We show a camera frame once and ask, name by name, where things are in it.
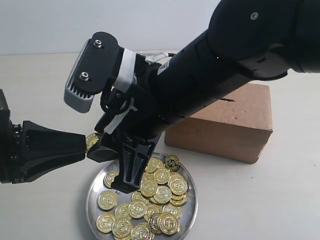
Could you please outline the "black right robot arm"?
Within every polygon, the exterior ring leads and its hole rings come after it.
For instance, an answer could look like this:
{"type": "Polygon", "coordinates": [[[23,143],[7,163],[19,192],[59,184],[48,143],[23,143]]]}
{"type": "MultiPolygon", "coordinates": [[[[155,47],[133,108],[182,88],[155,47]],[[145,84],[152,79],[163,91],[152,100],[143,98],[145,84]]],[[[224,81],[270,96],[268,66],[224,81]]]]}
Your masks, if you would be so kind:
{"type": "Polygon", "coordinates": [[[162,132],[251,81],[320,71],[317,0],[222,0],[208,28],[166,63],[145,64],[129,94],[130,109],[112,133],[105,114],[101,137],[87,152],[95,162],[119,161],[112,187],[139,188],[162,132]]]}

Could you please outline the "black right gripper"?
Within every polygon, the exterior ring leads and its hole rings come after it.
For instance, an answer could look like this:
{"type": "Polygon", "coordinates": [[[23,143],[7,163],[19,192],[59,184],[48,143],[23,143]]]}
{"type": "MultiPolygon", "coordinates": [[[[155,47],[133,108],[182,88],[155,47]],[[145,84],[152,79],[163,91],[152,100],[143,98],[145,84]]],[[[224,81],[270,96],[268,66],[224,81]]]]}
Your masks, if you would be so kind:
{"type": "Polygon", "coordinates": [[[94,130],[102,136],[86,157],[97,163],[118,158],[119,171],[111,188],[125,194],[140,188],[143,172],[160,138],[159,134],[143,133],[144,120],[156,110],[149,78],[160,66],[158,62],[134,60],[129,64],[129,76],[121,81],[120,64],[115,81],[101,92],[100,106],[104,114],[94,130]]]}

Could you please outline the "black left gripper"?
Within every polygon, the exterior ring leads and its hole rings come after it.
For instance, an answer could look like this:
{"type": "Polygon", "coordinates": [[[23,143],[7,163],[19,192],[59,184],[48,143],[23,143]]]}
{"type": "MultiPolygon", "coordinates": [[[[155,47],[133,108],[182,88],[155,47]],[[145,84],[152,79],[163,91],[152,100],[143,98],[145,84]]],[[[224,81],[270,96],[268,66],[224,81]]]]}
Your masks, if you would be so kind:
{"type": "Polygon", "coordinates": [[[40,126],[13,124],[4,92],[0,91],[0,182],[30,183],[86,157],[86,136],[40,126]]]}

